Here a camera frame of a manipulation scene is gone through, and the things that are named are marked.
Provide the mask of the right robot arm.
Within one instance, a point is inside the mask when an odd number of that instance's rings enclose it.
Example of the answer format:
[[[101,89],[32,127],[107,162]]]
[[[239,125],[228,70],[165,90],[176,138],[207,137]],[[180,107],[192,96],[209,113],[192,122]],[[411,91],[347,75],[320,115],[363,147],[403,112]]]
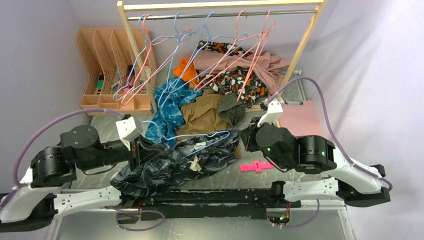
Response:
[[[357,208],[390,202],[383,184],[382,165],[365,166],[348,161],[331,141],[319,135],[294,136],[287,128],[265,123],[240,131],[247,152],[262,152],[277,168],[305,175],[320,175],[314,181],[274,181],[270,202],[275,207],[303,200],[338,200]]]

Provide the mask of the dark leaf print shorts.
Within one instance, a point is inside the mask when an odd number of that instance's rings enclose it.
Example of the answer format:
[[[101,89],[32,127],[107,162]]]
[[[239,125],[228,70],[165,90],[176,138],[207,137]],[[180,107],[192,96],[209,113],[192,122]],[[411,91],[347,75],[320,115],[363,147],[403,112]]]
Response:
[[[210,177],[236,162],[240,136],[237,128],[211,135],[195,136],[169,147],[153,143],[164,150],[136,169],[127,165],[110,180],[123,195],[150,197],[177,189],[185,182]]]

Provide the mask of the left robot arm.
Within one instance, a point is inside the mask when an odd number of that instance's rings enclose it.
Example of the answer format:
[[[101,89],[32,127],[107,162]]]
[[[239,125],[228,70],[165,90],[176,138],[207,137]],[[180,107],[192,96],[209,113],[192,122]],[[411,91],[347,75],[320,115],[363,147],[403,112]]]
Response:
[[[57,145],[41,150],[30,163],[21,187],[4,195],[0,204],[2,233],[31,232],[49,226],[53,221],[85,210],[134,207],[139,194],[113,186],[77,193],[64,193],[63,187],[77,179],[77,170],[87,171],[127,162],[134,170],[160,155],[161,149],[143,136],[128,144],[121,140],[100,142],[98,131],[80,125],[60,135]]]

